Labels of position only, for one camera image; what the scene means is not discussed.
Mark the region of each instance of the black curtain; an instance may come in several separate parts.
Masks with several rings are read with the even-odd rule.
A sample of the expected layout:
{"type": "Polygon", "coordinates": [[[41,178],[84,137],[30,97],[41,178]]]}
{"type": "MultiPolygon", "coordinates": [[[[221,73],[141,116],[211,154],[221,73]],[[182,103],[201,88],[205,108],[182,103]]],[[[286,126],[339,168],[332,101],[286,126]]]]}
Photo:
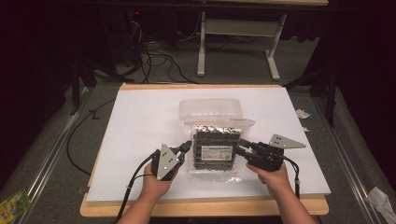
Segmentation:
{"type": "Polygon", "coordinates": [[[396,128],[395,6],[390,0],[367,0],[341,1],[339,7],[354,7],[359,12],[332,17],[304,72],[306,77],[319,76],[304,84],[312,84],[313,94],[326,94],[331,74],[327,71],[336,73],[336,85],[353,119],[396,189],[392,165],[396,128]]]}
{"type": "Polygon", "coordinates": [[[70,58],[55,18],[50,2],[3,1],[0,6],[0,188],[64,103],[70,58]]]}
{"type": "MultiPolygon", "coordinates": [[[[339,5],[340,0],[329,0],[325,8],[335,9],[339,5]]],[[[286,18],[280,39],[289,40],[296,36],[299,42],[304,42],[322,37],[331,17],[332,14],[329,13],[290,13],[286,18]]]]}

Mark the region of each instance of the white board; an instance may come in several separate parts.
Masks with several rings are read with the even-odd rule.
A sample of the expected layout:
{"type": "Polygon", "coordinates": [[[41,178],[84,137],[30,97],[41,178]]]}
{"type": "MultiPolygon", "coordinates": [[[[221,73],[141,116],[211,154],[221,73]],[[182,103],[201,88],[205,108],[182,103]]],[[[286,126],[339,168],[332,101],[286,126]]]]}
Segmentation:
{"type": "MultiPolygon", "coordinates": [[[[243,115],[256,123],[248,139],[268,143],[274,133],[306,145],[285,150],[285,156],[300,167],[300,192],[329,194],[330,189],[318,161],[296,116],[284,88],[120,90],[107,125],[87,202],[122,201],[138,165],[165,143],[178,147],[184,142],[179,129],[178,104],[184,99],[234,98],[240,101],[243,115]]],[[[183,165],[163,199],[254,197],[268,195],[266,187],[238,157],[238,183],[200,181],[189,178],[183,165]]],[[[294,170],[288,162],[290,183],[294,187],[294,170]]],[[[142,179],[134,183],[130,199],[135,199],[142,179]]]]}

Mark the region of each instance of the wire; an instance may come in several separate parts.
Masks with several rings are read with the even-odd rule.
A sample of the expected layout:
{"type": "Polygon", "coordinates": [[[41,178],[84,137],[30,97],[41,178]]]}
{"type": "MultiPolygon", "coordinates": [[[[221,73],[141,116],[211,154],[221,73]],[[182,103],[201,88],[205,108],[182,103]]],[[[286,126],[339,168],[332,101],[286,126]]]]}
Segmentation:
{"type": "Polygon", "coordinates": [[[99,68],[97,70],[101,71],[102,73],[105,74],[105,76],[98,74],[95,70],[93,70],[93,73],[96,77],[99,77],[101,79],[111,79],[111,78],[115,78],[116,80],[119,81],[125,81],[125,82],[134,82],[133,79],[127,79],[126,76],[129,76],[131,74],[133,74],[134,72],[136,72],[143,64],[142,59],[139,57],[139,59],[137,60],[137,62],[134,64],[134,67],[132,69],[130,69],[129,71],[123,73],[123,74],[118,74],[115,72],[111,72],[109,70],[107,70],[106,72],[103,71],[104,68],[99,68]]]}
{"type": "Polygon", "coordinates": [[[133,34],[136,33],[137,28],[139,28],[139,39],[137,40],[137,43],[140,43],[140,41],[142,40],[142,27],[140,26],[139,23],[135,22],[135,21],[129,21],[130,23],[132,23],[134,25],[134,31],[132,31],[133,34]]]}
{"type": "Polygon", "coordinates": [[[197,23],[196,23],[195,28],[192,31],[191,35],[189,37],[187,37],[187,38],[178,40],[177,43],[182,43],[184,41],[188,41],[188,40],[196,38],[197,36],[200,36],[200,35],[196,34],[200,23],[201,23],[201,12],[198,13],[198,20],[197,20],[197,23]]]}
{"type": "Polygon", "coordinates": [[[185,77],[185,76],[183,75],[180,66],[175,62],[175,60],[172,58],[172,56],[170,56],[170,55],[168,55],[168,54],[164,54],[164,53],[162,53],[162,52],[160,52],[160,51],[158,51],[158,50],[152,50],[151,53],[149,53],[148,51],[147,51],[147,52],[144,52],[144,53],[146,53],[146,54],[148,55],[148,59],[147,59],[146,63],[147,63],[149,66],[160,66],[160,65],[165,64],[166,62],[170,62],[170,66],[168,67],[168,76],[169,76],[172,80],[174,80],[175,82],[178,82],[178,83],[193,83],[193,84],[199,84],[198,82],[193,81],[193,80],[191,80],[191,79],[189,79],[189,78],[187,78],[187,77],[185,77]],[[163,59],[163,61],[161,61],[161,62],[158,63],[158,64],[153,64],[153,63],[152,63],[152,60],[153,60],[153,59],[157,59],[157,58],[163,59]],[[172,69],[173,66],[175,66],[175,67],[177,68],[178,73],[180,74],[180,76],[183,77],[186,81],[177,80],[177,79],[175,79],[175,78],[172,77],[172,74],[171,74],[170,71],[171,71],[171,69],[172,69]]]}
{"type": "Polygon", "coordinates": [[[101,65],[99,65],[99,64],[97,64],[97,63],[95,63],[95,62],[93,62],[93,61],[91,61],[89,59],[82,58],[82,61],[85,62],[93,70],[95,70],[95,69],[96,70],[100,70],[103,73],[105,73],[106,75],[111,76],[111,77],[115,78],[118,81],[127,82],[127,83],[134,82],[134,80],[133,79],[129,79],[129,78],[125,77],[125,76],[131,75],[137,69],[139,69],[140,66],[141,66],[141,60],[138,60],[137,63],[135,64],[134,68],[132,68],[131,70],[129,70],[128,72],[126,72],[124,74],[118,74],[116,72],[113,72],[111,70],[108,70],[108,69],[104,68],[103,66],[101,66],[101,65]]]}
{"type": "Polygon", "coordinates": [[[294,177],[294,185],[295,185],[295,187],[294,187],[294,193],[295,193],[295,195],[297,196],[297,198],[300,199],[300,179],[298,178],[298,175],[299,175],[299,173],[300,173],[300,168],[298,167],[297,163],[295,163],[295,162],[292,161],[291,159],[289,159],[289,158],[287,158],[287,157],[285,157],[285,156],[283,156],[283,155],[276,155],[276,154],[274,154],[274,155],[277,156],[277,157],[279,157],[279,158],[282,158],[282,159],[285,160],[285,161],[290,162],[291,166],[293,167],[294,172],[296,173],[296,175],[295,175],[295,177],[294,177]]]}
{"type": "Polygon", "coordinates": [[[235,39],[235,38],[233,38],[232,36],[230,36],[229,38],[230,38],[230,40],[233,41],[233,42],[236,42],[236,43],[243,43],[243,44],[250,44],[250,43],[256,42],[256,41],[258,41],[258,40],[260,40],[260,39],[263,39],[263,37],[260,37],[260,36],[253,36],[253,37],[251,37],[251,40],[235,39]]]}
{"type": "Polygon", "coordinates": [[[135,177],[134,180],[136,180],[137,178],[142,177],[142,176],[146,176],[146,175],[139,175],[139,176],[135,177]]]}
{"type": "Polygon", "coordinates": [[[200,35],[192,35],[192,36],[189,36],[189,37],[187,37],[185,39],[178,40],[177,43],[180,44],[180,45],[186,46],[186,47],[197,46],[197,45],[199,45],[199,41],[196,41],[195,43],[192,43],[192,44],[186,44],[185,42],[190,41],[190,40],[194,40],[195,38],[197,38],[199,36],[200,35]]]}
{"type": "Polygon", "coordinates": [[[115,100],[116,100],[115,98],[114,98],[114,99],[111,99],[111,100],[105,102],[104,104],[102,104],[102,105],[96,107],[94,110],[89,110],[90,113],[89,113],[87,116],[85,116],[85,118],[82,119],[82,120],[78,123],[78,125],[76,125],[76,127],[73,129],[73,131],[70,133],[69,137],[67,138],[67,143],[66,143],[67,158],[70,160],[70,162],[71,162],[78,170],[80,170],[82,173],[84,173],[84,174],[86,174],[86,175],[91,176],[91,173],[88,172],[88,171],[86,171],[86,170],[84,170],[84,169],[81,168],[80,166],[78,166],[78,165],[73,161],[73,159],[72,159],[72,157],[71,157],[71,155],[70,155],[70,141],[71,141],[71,139],[72,139],[73,134],[74,134],[74,133],[76,132],[76,130],[78,129],[78,127],[81,126],[81,124],[82,124],[90,115],[93,115],[93,116],[92,116],[92,119],[94,119],[94,117],[95,117],[95,115],[96,115],[96,112],[97,112],[100,108],[102,108],[103,106],[105,106],[105,105],[107,105],[107,104],[109,104],[109,103],[111,103],[111,102],[113,102],[113,101],[115,101],[115,100]]]}
{"type": "Polygon", "coordinates": [[[220,38],[220,35],[216,35],[216,36],[213,36],[213,35],[209,35],[208,37],[212,37],[213,39],[220,39],[220,40],[223,40],[223,39],[225,39],[225,43],[223,43],[221,46],[219,46],[219,47],[210,47],[208,44],[205,44],[205,47],[206,48],[208,48],[208,49],[222,49],[222,48],[224,48],[225,46],[227,46],[228,45],[228,43],[230,42],[230,38],[227,36],[227,37],[225,37],[225,38],[220,38]]]}
{"type": "Polygon", "coordinates": [[[323,224],[323,222],[321,221],[320,216],[317,216],[317,220],[318,220],[319,224],[323,224]]]}
{"type": "Polygon", "coordinates": [[[152,153],[151,155],[149,155],[145,160],[142,161],[142,163],[140,163],[140,165],[137,167],[136,171],[134,172],[134,175],[131,178],[131,181],[129,182],[129,185],[125,191],[125,195],[124,198],[122,200],[122,204],[120,207],[120,211],[119,214],[117,215],[117,219],[116,222],[114,222],[115,224],[121,219],[122,217],[122,213],[123,210],[125,208],[126,203],[128,202],[128,198],[129,198],[129,194],[131,193],[131,189],[132,186],[134,185],[134,181],[139,177],[137,176],[137,173],[140,171],[140,169],[146,164],[146,162],[148,162],[149,160],[151,160],[156,154],[158,154],[159,150],[156,150],[154,153],[152,153]]]}
{"type": "Polygon", "coordinates": [[[148,72],[147,73],[145,72],[145,68],[142,65],[142,71],[143,71],[143,74],[145,75],[145,79],[143,79],[142,84],[145,83],[145,82],[147,84],[149,84],[149,73],[151,71],[152,63],[151,63],[151,56],[150,56],[149,51],[148,51],[148,45],[145,46],[145,51],[146,51],[146,54],[148,55],[148,72]]]}

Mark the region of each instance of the floor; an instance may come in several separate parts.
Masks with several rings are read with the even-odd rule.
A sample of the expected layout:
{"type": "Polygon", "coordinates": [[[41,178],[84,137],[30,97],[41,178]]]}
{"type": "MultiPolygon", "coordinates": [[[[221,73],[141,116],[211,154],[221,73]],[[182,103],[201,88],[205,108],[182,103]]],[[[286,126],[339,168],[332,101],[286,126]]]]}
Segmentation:
{"type": "MultiPolygon", "coordinates": [[[[169,83],[193,80],[200,84],[276,84],[284,85],[299,77],[309,61],[318,41],[299,43],[296,39],[281,41],[276,51],[276,65],[281,80],[274,82],[263,57],[265,46],[271,42],[265,38],[233,36],[230,39],[208,38],[206,73],[196,76],[198,41],[196,38],[179,42],[176,47],[161,42],[148,45],[143,55],[145,72],[130,75],[136,83],[143,82],[149,71],[149,83],[169,83]]],[[[119,69],[127,69],[119,64],[119,69]]],[[[101,145],[113,103],[104,103],[116,97],[120,83],[103,75],[97,78],[96,88],[81,85],[82,105],[71,116],[73,102],[70,89],[68,99],[44,127],[14,175],[0,191],[0,199],[18,189],[27,189],[34,203],[15,223],[112,223],[114,217],[83,217],[79,213],[85,186],[89,176],[76,169],[76,164],[90,171],[101,145]],[[98,108],[90,119],[92,109],[98,108]]],[[[323,98],[313,98],[309,86],[294,88],[290,99],[295,108],[304,109],[313,116],[301,123],[310,132],[308,140],[320,167],[325,174],[332,194],[326,199],[330,213],[316,217],[319,223],[385,223],[384,218],[363,198],[374,186],[389,194],[394,203],[389,183],[377,167],[364,145],[353,118],[347,112],[342,95],[337,92],[334,110],[335,128],[323,117],[323,98]]],[[[217,217],[159,218],[151,223],[278,223],[278,217],[217,217]]]]}

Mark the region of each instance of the gray carpet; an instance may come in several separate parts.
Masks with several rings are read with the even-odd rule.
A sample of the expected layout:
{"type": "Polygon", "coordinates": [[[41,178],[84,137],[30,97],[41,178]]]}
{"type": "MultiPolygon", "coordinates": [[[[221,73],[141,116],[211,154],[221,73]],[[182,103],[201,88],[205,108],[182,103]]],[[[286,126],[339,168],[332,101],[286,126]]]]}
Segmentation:
{"type": "MultiPolygon", "coordinates": [[[[161,45],[150,45],[151,63],[148,80],[154,82],[173,82],[173,79],[182,80],[177,67],[173,65],[168,72],[170,62],[164,62],[162,57],[154,58],[155,51],[172,55],[180,66],[183,76],[199,83],[207,84],[286,84],[299,77],[312,54],[316,41],[298,43],[295,39],[281,41],[276,52],[276,64],[281,80],[273,82],[269,75],[269,68],[263,58],[263,45],[270,44],[268,39],[259,39],[250,42],[251,38],[235,37],[234,41],[220,48],[224,44],[223,39],[209,41],[206,56],[205,77],[196,76],[198,45],[197,41],[180,43],[177,48],[161,45]]],[[[145,71],[148,56],[144,56],[145,71]]],[[[137,83],[144,79],[140,70],[131,75],[137,83]]],[[[74,127],[79,124],[88,114],[89,110],[95,109],[116,97],[119,82],[98,78],[99,84],[84,95],[87,97],[86,104],[81,108],[74,127]]],[[[317,217],[322,223],[385,223],[384,219],[376,212],[364,211],[367,204],[361,205],[357,200],[356,191],[367,191],[378,186],[385,191],[395,207],[395,195],[389,183],[378,168],[369,149],[361,139],[356,124],[347,111],[342,96],[337,92],[337,105],[335,107],[335,129],[329,128],[322,117],[321,99],[311,98],[306,91],[309,87],[298,87],[290,91],[290,99],[295,108],[301,108],[313,116],[302,119],[301,123],[310,130],[306,133],[319,165],[329,183],[332,194],[328,195],[327,201],[330,213],[326,216],[317,217]],[[338,133],[341,146],[347,148],[347,155],[351,159],[356,174],[349,176],[345,163],[340,158],[339,143],[334,141],[333,134],[338,133]],[[352,190],[353,181],[362,180],[363,189],[352,190]]],[[[43,181],[42,192],[37,193],[37,200],[30,216],[20,218],[16,223],[112,223],[114,217],[82,217],[79,207],[82,201],[81,188],[84,188],[89,176],[76,169],[66,155],[66,142],[56,142],[57,137],[72,118],[69,113],[72,110],[70,90],[65,94],[69,99],[64,107],[55,114],[48,122],[42,133],[37,137],[28,154],[9,179],[8,183],[0,192],[0,199],[4,200],[8,195],[18,189],[29,189],[37,171],[52,151],[54,146],[61,146],[59,160],[49,179],[43,181]]],[[[96,113],[99,119],[88,117],[78,127],[70,139],[70,155],[74,162],[83,169],[91,171],[97,152],[101,145],[102,137],[106,130],[108,119],[111,115],[113,103],[103,106],[96,113]]],[[[152,223],[186,223],[190,218],[153,218],[152,223]]],[[[268,217],[239,217],[233,220],[217,218],[216,220],[204,220],[217,223],[277,223],[278,220],[268,217]]]]}

